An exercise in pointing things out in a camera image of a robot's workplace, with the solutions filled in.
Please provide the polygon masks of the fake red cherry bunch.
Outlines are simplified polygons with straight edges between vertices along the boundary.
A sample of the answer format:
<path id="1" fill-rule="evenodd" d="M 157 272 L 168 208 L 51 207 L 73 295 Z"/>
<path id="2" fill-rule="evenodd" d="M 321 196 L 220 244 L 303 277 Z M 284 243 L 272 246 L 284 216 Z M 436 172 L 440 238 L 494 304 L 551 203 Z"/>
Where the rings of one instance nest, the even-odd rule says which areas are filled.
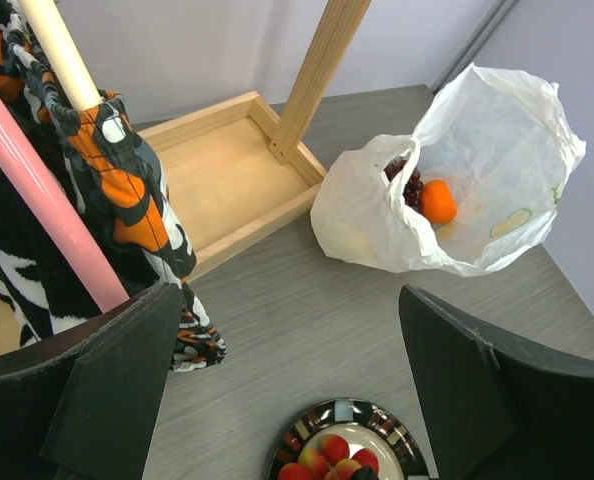
<path id="1" fill-rule="evenodd" d="M 378 479 L 380 464 L 368 449 L 350 454 L 347 440 L 337 434 L 324 434 L 312 446 L 297 434 L 284 435 L 277 450 L 271 479 Z"/>

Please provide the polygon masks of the white plastic bag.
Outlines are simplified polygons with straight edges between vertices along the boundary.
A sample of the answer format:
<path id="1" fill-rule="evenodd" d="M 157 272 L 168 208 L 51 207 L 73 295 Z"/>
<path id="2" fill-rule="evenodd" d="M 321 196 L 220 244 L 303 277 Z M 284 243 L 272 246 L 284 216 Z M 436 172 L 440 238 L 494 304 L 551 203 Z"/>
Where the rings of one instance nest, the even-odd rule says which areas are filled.
<path id="1" fill-rule="evenodd" d="M 312 207 L 312 229 L 327 256 L 348 263 L 490 274 L 545 240 L 585 153 L 556 83 L 470 65 L 411 134 L 381 134 L 338 157 Z M 388 181 L 383 170 L 397 156 L 408 163 Z M 415 167 L 424 185 L 449 186 L 457 206 L 451 222 L 431 223 L 405 203 Z"/>

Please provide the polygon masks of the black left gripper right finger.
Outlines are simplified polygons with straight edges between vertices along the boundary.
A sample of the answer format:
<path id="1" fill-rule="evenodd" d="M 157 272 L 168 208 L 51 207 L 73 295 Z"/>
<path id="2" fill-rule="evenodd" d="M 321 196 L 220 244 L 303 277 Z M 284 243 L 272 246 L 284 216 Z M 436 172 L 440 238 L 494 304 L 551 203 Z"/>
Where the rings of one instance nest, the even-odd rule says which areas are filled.
<path id="1" fill-rule="evenodd" d="M 594 360 L 406 285 L 399 318 L 441 479 L 594 479 Z"/>

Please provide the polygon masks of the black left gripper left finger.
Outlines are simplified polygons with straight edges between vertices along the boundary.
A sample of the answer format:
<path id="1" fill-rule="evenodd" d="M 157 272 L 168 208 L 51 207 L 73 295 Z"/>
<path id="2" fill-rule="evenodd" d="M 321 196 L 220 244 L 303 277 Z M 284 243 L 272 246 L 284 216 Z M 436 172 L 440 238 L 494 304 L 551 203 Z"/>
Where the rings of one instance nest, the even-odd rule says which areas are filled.
<path id="1" fill-rule="evenodd" d="M 158 283 L 0 356 L 0 479 L 139 479 L 176 341 L 181 294 Z"/>

